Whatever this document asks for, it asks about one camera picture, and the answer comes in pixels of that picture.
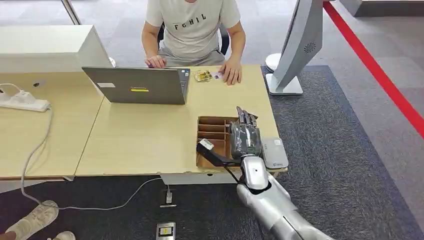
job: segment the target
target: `man's hand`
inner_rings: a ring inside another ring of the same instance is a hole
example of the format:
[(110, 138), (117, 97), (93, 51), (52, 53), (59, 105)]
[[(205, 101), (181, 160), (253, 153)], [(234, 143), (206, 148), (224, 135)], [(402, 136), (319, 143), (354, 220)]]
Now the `man's hand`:
[(242, 64), (238, 58), (230, 57), (219, 70), (228, 85), (242, 82)]
[(163, 69), (167, 65), (167, 60), (159, 55), (147, 57), (144, 62), (149, 68), (153, 69)]

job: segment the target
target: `gray laptop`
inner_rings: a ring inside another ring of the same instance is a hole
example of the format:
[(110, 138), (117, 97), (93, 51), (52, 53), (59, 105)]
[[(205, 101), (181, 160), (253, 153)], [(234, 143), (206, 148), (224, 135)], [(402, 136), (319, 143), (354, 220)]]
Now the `gray laptop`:
[(111, 103), (186, 104), (190, 69), (83, 67)]

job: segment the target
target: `cardboard compartment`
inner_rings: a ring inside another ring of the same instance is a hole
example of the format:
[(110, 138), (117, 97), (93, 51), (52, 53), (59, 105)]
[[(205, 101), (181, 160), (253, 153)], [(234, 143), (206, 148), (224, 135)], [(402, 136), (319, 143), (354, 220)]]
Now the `cardboard compartment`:
[[(214, 145), (213, 150), (216, 153), (232, 159), (228, 128), (231, 122), (237, 120), (239, 120), (237, 117), (200, 116), (197, 123), (196, 144), (202, 139), (207, 139)], [(213, 166), (200, 154), (197, 154), (196, 165), (199, 168), (223, 169), (223, 167)]]

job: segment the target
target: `chair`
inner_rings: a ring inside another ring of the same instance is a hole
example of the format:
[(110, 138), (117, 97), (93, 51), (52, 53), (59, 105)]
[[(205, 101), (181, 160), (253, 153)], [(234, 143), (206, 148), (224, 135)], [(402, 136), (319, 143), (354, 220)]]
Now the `chair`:
[[(159, 46), (159, 43), (164, 39), (164, 31), (165, 31), (165, 24), (162, 23), (162, 26), (160, 27), (159, 33), (157, 35), (157, 45)], [(230, 36), (228, 35), (228, 31), (226, 27), (221, 23), (221, 26), (219, 27), (219, 31), (221, 33), (221, 40), (222, 40), (222, 46), (221, 46), (221, 53), (225, 56), (228, 51), (228, 47), (230, 46)]]

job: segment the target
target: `robotic arm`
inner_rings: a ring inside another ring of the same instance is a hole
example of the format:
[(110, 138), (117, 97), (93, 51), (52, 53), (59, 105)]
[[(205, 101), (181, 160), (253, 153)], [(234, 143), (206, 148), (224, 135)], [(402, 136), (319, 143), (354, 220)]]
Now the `robotic arm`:
[(298, 212), (289, 193), (267, 172), (261, 155), (257, 117), (237, 107), (239, 120), (230, 126), (231, 155), (228, 159), (213, 153), (206, 139), (197, 151), (215, 166), (241, 167), (237, 194), (260, 223), (278, 240), (334, 240), (312, 226)]

